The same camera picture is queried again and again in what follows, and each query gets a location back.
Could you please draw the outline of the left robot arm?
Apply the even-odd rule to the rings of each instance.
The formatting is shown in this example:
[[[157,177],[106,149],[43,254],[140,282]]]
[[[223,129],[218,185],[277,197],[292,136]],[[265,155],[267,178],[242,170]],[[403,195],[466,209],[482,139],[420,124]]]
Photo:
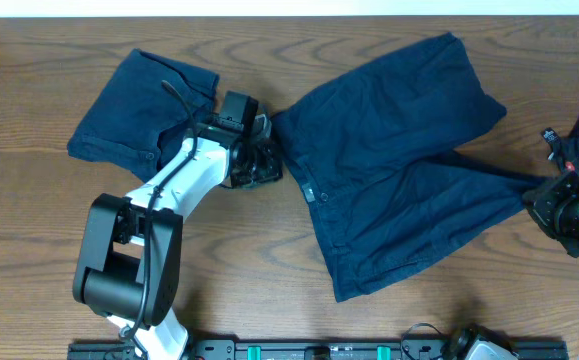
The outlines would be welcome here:
[[[183,359],[187,329],[173,310],[183,225],[215,187],[281,178],[271,121],[252,97],[229,91],[222,108],[188,117],[176,156],[141,187],[92,203],[73,296],[119,329],[119,341],[73,343],[71,359]]]

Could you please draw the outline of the navy blue shorts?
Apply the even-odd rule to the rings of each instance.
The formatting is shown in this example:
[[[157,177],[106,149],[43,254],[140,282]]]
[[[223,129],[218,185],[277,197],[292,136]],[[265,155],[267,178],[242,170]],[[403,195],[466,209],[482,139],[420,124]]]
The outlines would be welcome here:
[[[273,119],[337,301],[405,280],[517,214],[541,178],[458,147],[507,111],[450,33],[383,55]]]

